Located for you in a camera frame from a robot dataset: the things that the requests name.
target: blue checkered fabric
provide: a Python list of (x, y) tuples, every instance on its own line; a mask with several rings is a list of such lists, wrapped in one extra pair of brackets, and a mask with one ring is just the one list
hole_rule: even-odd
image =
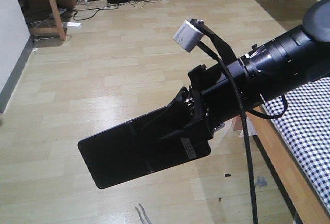
[[(330, 212), (330, 78), (286, 94), (287, 112), (273, 123)], [(269, 115), (282, 112), (281, 98), (264, 105)]]

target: white wall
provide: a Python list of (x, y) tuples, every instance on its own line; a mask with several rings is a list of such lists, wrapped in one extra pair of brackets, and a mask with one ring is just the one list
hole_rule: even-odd
[(0, 92), (30, 36), (17, 0), (0, 0)]

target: black cable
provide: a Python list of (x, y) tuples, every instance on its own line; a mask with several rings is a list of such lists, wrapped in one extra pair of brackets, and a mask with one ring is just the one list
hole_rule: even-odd
[[(62, 16), (64, 18), (73, 18), (73, 20), (75, 20), (75, 21), (83, 21), (83, 20), (88, 20), (88, 19), (93, 18), (99, 11), (116, 10), (120, 6), (126, 5), (127, 3), (133, 5), (134, 7), (143, 7), (146, 3), (155, 3), (156, 1), (160, 1), (160, 0), (129, 0), (128, 2), (125, 2), (125, 3), (112, 4), (112, 5), (108, 5), (108, 6), (104, 6), (104, 7), (95, 7), (95, 8), (89, 8), (89, 9), (68, 9), (68, 11), (72, 11), (74, 13), (70, 16), (65, 16), (65, 15), (62, 15)], [(80, 19), (80, 18), (77, 18), (79, 11), (95, 11), (95, 12), (90, 17)]]
[(239, 106), (239, 112), (242, 120), (242, 127), (243, 127), (243, 136), (244, 136), (244, 144), (245, 144), (245, 153), (246, 153), (246, 161), (247, 161), (247, 171), (249, 173), (249, 183), (250, 183), (250, 197), (251, 197), (251, 208), (252, 208), (252, 218), (253, 223), (258, 224), (258, 210), (257, 210), (257, 200), (256, 200), (256, 189), (254, 184), (254, 173), (253, 173), (253, 163), (252, 163), (252, 155), (251, 155), (251, 147), (250, 147), (250, 140), (249, 140), (249, 132), (248, 132), (248, 124), (246, 122), (246, 113), (243, 105), (242, 95), (240, 90), (238, 89), (235, 80), (230, 73), (226, 64), (216, 55), (216, 53), (211, 53), (212, 51), (207, 45), (203, 42), (198, 43), (198, 47), (200, 47), (204, 52), (210, 55), (213, 59), (215, 59), (219, 65), (222, 67), (224, 75), (229, 80), (230, 84), (233, 87), (235, 92), (235, 96)]

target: label sticker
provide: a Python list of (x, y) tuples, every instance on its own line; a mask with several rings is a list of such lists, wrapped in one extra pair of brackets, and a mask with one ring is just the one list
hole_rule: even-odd
[(197, 158), (194, 147), (192, 146), (189, 138), (181, 138), (182, 145), (186, 150), (189, 159)]

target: laminate floor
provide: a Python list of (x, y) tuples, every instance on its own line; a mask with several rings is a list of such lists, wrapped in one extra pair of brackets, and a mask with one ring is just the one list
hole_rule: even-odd
[[(185, 19), (203, 19), (241, 56), (300, 24), (316, 1), (127, 4), (69, 28), (65, 42), (36, 42), (0, 116), (0, 223), (138, 224), (139, 203), (153, 224), (252, 223), (243, 139), (232, 120), (210, 141), (210, 156), (104, 190), (77, 142), (168, 104), (189, 85), (189, 70), (214, 64), (172, 40)], [(256, 188), (260, 223), (293, 223), (253, 142), (252, 152), (255, 176), (268, 182)]]

